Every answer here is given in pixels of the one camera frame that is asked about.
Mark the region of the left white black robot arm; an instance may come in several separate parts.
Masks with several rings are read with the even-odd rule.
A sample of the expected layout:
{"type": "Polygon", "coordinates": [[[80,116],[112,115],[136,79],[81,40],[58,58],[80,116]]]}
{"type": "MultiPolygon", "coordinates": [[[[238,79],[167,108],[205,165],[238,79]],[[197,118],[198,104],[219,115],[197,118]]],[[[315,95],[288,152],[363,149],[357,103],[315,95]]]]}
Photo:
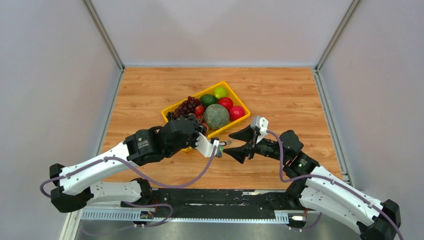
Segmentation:
{"type": "Polygon", "coordinates": [[[206,132],[207,128],[196,117],[180,117],[164,126],[140,129],[112,149],[82,163],[53,164],[49,168],[49,181],[55,187],[47,196],[61,213],[116,201],[122,207],[146,208],[154,202],[150,184],[159,185],[159,182],[137,167],[171,158],[188,147],[212,160],[220,142],[207,139],[206,132]]]}

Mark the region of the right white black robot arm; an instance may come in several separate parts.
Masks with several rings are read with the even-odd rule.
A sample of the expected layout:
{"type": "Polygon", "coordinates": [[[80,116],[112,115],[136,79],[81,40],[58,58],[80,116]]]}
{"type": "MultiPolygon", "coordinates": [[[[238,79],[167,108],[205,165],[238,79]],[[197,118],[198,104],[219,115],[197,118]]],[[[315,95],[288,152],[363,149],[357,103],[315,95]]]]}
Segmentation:
{"type": "Polygon", "coordinates": [[[396,202],[371,197],[330,173],[302,151],[304,145],[293,130],[277,135],[276,140],[265,138],[271,133],[252,126],[231,133],[230,138],[245,144],[226,148],[224,153],[241,164],[254,155],[278,160],[280,180],[290,184],[285,201],[292,209],[316,210],[349,227],[362,240],[404,238],[396,202]]]}

